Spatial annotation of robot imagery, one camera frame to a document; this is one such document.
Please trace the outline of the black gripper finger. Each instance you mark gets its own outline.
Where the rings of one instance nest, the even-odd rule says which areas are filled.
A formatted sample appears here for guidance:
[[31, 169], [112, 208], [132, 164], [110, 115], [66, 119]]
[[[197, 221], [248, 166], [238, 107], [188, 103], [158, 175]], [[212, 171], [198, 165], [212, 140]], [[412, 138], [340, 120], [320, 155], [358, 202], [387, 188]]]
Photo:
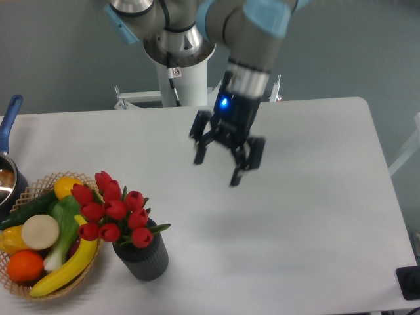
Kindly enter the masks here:
[[206, 125], [210, 122], [211, 118], [212, 113], [210, 111], [199, 110], [190, 129], [189, 137], [194, 139], [196, 148], [194, 165], [201, 165], [203, 163], [207, 145], [214, 141], [215, 132], [213, 129], [204, 133]]
[[240, 184], [244, 173], [260, 167], [265, 144], [264, 137], [249, 136], [243, 144], [230, 149], [236, 163], [230, 180], [231, 187]]

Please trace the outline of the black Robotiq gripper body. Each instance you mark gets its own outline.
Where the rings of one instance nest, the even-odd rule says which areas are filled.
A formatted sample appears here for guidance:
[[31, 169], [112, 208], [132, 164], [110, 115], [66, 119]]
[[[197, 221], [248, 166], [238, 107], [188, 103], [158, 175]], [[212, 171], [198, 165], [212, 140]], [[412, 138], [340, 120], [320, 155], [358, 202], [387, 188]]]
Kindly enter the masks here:
[[210, 119], [214, 139], [232, 150], [243, 146], [260, 103], [261, 98], [247, 98], [220, 90]]

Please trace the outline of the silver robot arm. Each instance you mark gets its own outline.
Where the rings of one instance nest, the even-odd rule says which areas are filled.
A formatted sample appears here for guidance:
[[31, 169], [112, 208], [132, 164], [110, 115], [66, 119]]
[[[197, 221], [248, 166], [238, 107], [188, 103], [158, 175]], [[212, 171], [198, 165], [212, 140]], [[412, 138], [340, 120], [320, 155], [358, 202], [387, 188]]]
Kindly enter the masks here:
[[304, 1], [108, 1], [105, 11], [129, 43], [141, 41], [167, 72], [202, 63], [216, 45], [230, 51], [212, 111], [200, 110], [190, 137], [195, 164], [207, 146], [229, 149], [236, 163], [231, 185], [259, 168], [265, 139], [250, 129], [292, 14]]

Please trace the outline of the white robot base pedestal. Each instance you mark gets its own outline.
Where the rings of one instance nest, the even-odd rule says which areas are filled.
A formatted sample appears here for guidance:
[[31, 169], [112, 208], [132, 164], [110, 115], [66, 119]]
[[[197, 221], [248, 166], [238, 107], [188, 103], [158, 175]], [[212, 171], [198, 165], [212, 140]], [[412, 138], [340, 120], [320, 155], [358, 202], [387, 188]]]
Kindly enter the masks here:
[[116, 110], [135, 108], [175, 107], [175, 106], [209, 106], [213, 105], [221, 82], [208, 86], [208, 60], [204, 59], [197, 65], [171, 68], [155, 62], [159, 81], [159, 90], [122, 93], [115, 86]]

